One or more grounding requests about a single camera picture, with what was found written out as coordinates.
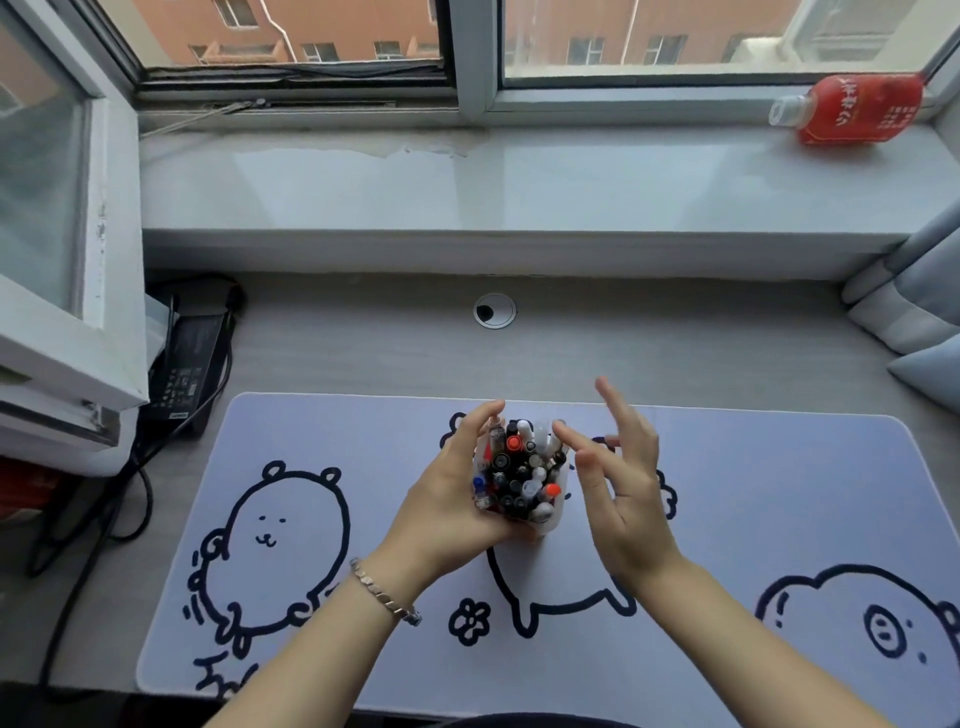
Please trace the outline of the white window frame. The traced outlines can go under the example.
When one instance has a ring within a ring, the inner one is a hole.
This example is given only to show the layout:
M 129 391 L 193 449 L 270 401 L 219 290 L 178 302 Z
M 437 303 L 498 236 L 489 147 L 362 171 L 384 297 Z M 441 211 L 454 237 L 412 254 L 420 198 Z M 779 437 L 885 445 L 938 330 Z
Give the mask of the white window frame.
M 918 74 L 919 118 L 960 91 L 960 0 L 802 0 L 778 41 L 714 64 L 560 65 L 509 74 L 502 0 L 438 0 L 438 59 L 144 65 L 117 0 L 72 0 L 152 134 L 188 130 L 767 125 L 828 76 Z

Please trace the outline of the person's left forearm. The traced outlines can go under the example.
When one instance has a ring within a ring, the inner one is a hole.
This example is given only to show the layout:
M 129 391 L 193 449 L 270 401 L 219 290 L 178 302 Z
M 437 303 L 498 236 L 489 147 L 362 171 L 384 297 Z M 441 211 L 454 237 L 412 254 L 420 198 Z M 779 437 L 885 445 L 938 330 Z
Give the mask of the person's left forearm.
M 344 728 L 401 622 L 355 575 L 203 728 Z

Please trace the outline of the red brick building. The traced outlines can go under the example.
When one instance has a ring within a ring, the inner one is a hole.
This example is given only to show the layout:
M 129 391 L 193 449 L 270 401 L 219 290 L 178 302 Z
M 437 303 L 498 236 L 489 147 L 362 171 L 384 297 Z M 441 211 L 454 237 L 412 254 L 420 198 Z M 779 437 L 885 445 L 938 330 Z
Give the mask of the red brick building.
M 438 60 L 439 0 L 117 0 L 146 67 Z M 502 0 L 509 74 L 714 65 L 777 42 L 803 0 Z

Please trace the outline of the grey stone windowsill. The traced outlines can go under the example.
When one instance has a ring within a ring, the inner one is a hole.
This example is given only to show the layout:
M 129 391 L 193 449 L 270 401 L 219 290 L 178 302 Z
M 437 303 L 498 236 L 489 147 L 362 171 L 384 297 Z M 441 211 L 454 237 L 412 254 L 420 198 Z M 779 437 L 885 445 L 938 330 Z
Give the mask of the grey stone windowsill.
M 140 156 L 151 269 L 835 282 L 960 197 L 930 127 L 846 150 L 770 128 L 183 132 Z

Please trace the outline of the white open window sash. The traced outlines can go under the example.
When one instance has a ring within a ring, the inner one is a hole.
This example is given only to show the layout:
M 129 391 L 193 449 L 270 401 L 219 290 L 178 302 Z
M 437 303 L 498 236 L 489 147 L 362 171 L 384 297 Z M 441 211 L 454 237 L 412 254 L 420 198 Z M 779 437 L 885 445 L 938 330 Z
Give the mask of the white open window sash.
M 106 477 L 148 401 L 138 114 L 61 0 L 0 0 L 0 455 Z

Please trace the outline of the white bear-print desk mat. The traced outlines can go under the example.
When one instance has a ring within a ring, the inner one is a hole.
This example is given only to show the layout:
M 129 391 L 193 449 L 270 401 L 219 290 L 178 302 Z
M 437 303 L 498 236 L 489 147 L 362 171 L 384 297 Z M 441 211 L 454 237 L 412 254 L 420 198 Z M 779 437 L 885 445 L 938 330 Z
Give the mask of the white bear-print desk mat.
M 147 694 L 226 698 L 381 541 L 470 399 L 240 394 L 139 656 Z M 678 545 L 774 634 L 901 728 L 960 728 L 960 538 L 897 419 L 638 407 Z M 357 703 L 735 728 L 618 588 L 566 467 L 558 525 L 439 580 Z

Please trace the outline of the red box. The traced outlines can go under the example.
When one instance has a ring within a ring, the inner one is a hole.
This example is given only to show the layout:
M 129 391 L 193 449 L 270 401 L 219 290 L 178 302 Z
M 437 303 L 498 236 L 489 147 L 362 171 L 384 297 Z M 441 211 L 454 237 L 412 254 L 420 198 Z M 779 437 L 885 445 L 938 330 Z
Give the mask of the red box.
M 0 456 L 0 528 L 41 515 L 67 479 L 52 467 Z

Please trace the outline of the pale blue cushion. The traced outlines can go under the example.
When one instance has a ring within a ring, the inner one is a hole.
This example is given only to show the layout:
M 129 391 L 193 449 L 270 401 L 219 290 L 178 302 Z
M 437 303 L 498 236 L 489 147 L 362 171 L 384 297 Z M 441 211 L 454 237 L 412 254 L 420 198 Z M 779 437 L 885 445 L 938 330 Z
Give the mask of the pale blue cushion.
M 931 402 L 960 416 L 960 333 L 896 358 L 887 370 Z

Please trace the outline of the black power adapter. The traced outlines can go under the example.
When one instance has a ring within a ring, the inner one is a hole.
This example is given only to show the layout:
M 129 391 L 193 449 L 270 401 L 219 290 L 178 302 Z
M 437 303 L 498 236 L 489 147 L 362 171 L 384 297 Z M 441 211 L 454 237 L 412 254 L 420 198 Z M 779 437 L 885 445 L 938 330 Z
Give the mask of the black power adapter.
M 150 402 L 141 409 L 150 439 L 173 431 L 185 439 L 203 435 L 231 358 L 234 324 L 229 311 L 181 316 L 174 323 L 150 376 Z

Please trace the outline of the grey white cushion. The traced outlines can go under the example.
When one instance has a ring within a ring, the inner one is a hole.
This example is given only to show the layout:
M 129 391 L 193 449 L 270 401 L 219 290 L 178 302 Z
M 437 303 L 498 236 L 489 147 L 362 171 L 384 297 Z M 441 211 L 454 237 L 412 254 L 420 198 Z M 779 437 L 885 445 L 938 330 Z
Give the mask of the grey white cushion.
M 960 334 L 960 197 L 842 286 L 847 316 L 899 355 Z

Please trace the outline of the person's right hand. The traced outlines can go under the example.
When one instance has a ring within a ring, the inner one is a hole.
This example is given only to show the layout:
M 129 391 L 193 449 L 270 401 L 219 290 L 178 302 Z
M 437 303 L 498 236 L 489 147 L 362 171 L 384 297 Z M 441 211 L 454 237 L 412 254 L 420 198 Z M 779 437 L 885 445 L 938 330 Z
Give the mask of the person's right hand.
M 608 452 L 603 469 L 611 494 L 611 523 L 589 524 L 589 528 L 611 577 L 632 597 L 646 603 L 661 577 L 683 560 L 663 504 L 658 476 L 660 439 L 654 426 L 605 376 L 596 379 L 595 388 L 616 425 L 615 451 L 559 420 L 554 429 L 574 455 L 587 446 Z

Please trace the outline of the person's right forearm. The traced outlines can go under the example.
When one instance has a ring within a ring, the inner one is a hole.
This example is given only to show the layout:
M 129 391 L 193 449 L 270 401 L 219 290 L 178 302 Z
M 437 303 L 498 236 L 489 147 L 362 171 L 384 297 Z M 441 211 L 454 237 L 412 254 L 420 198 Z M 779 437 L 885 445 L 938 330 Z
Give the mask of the person's right forearm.
M 626 582 L 741 728 L 894 728 L 686 557 L 644 563 Z

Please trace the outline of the person's left hand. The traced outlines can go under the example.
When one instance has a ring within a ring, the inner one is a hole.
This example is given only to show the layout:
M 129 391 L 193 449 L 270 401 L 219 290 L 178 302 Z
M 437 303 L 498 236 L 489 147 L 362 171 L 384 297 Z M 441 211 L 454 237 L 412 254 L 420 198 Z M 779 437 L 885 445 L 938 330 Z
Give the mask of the person's left hand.
M 506 406 L 483 402 L 462 418 L 437 457 L 404 498 L 387 535 L 360 562 L 361 570 L 393 602 L 412 607 L 439 578 L 501 542 L 485 538 L 484 516 L 474 501 L 474 454 L 481 435 Z

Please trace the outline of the red drink bottle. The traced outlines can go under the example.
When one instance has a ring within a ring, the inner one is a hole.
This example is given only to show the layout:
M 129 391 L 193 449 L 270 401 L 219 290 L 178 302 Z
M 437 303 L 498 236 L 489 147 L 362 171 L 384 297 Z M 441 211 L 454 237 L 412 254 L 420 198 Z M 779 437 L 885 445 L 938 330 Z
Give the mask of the red drink bottle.
M 925 81 L 918 74 L 828 76 L 803 94 L 775 100 L 768 122 L 793 130 L 797 140 L 809 146 L 884 143 L 914 122 L 925 90 Z

